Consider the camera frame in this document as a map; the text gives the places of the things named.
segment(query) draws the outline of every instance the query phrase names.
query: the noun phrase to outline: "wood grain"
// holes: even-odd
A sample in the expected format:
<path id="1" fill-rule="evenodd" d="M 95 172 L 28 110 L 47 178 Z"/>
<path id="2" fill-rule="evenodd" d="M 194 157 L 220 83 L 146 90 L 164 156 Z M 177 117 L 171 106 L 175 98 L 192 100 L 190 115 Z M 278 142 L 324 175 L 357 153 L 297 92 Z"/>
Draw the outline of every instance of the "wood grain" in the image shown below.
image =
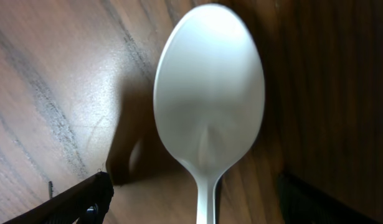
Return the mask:
<path id="1" fill-rule="evenodd" d="M 0 1 L 0 223 L 108 169 L 105 223 L 195 223 L 197 189 L 154 126 L 160 53 L 210 0 Z M 291 173 L 383 223 L 383 0 L 223 0 L 250 29 L 267 102 L 222 180 L 220 223 L 283 223 Z"/>

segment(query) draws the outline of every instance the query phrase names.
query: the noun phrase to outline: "spoon bowl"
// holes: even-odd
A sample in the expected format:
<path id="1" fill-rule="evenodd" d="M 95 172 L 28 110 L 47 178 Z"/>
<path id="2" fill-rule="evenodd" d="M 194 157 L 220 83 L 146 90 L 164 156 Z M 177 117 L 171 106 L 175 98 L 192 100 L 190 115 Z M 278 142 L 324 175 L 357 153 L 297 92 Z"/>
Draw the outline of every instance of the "spoon bowl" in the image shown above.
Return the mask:
<path id="1" fill-rule="evenodd" d="M 197 223 L 215 223 L 215 186 L 255 141 L 265 82 L 253 39 L 230 9 L 206 4 L 176 25 L 159 60 L 154 116 L 165 148 L 196 180 Z"/>

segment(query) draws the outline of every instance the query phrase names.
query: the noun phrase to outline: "spoon handle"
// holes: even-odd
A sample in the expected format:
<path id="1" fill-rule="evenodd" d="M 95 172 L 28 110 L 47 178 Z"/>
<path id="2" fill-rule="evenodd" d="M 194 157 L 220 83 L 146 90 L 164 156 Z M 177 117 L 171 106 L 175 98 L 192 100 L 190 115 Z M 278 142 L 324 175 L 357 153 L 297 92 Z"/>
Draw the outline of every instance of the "spoon handle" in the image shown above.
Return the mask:
<path id="1" fill-rule="evenodd" d="M 215 189 L 217 180 L 199 179 L 197 224 L 215 224 Z"/>

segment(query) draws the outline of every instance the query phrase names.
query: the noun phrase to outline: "wooden surface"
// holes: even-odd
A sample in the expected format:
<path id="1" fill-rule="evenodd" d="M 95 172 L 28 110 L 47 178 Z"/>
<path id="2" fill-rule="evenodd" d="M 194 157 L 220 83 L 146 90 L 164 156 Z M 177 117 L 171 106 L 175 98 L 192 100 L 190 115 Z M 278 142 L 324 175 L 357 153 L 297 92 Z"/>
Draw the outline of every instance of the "wooden surface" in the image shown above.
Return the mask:
<path id="1" fill-rule="evenodd" d="M 164 150 L 151 95 L 173 26 L 206 2 L 0 1 L 0 223 L 48 200 L 48 181 L 63 192 L 106 166 L 126 182 L 106 223 L 195 223 L 196 185 Z M 383 222 L 383 0 L 220 3 L 249 27 L 267 90 L 253 149 L 224 175 L 220 223 L 283 222 L 282 157 Z"/>

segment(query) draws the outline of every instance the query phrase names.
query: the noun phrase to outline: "white plastic spoon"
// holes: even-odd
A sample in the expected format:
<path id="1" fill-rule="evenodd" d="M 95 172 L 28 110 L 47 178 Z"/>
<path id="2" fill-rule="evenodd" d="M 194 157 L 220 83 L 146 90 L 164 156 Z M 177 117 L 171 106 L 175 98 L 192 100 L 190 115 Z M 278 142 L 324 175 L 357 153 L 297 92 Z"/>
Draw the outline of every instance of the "white plastic spoon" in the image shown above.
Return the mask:
<path id="1" fill-rule="evenodd" d="M 215 187 L 253 144 L 263 117 L 260 57 L 241 19 L 206 4 L 188 12 L 169 36 L 154 84 L 163 144 L 194 177 L 197 223 L 215 223 Z"/>

